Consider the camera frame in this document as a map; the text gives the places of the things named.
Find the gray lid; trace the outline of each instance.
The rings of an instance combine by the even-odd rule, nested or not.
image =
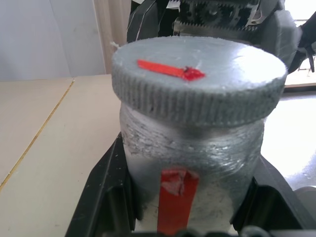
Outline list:
[[[141,69],[137,60],[206,76],[187,82]],[[258,48],[224,39],[166,37],[140,40],[112,59],[115,94],[131,108],[154,118],[198,126],[239,126],[266,117],[277,105],[286,67]]]

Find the red tape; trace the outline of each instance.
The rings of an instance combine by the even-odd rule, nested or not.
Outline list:
[[[205,77],[205,74],[200,70],[186,67],[185,69],[168,66],[160,63],[153,63],[145,60],[137,60],[140,68],[152,71],[155,73],[166,74],[173,77],[182,78],[187,81],[193,81]]]
[[[199,177],[187,170],[161,173],[157,231],[174,235],[186,229]]]

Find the wooden table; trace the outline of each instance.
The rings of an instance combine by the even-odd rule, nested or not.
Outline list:
[[[316,97],[295,98],[268,118],[262,152],[297,188],[316,182],[304,175],[316,160]],[[119,107],[110,76],[0,82],[1,237],[64,236],[91,169],[119,133]]]

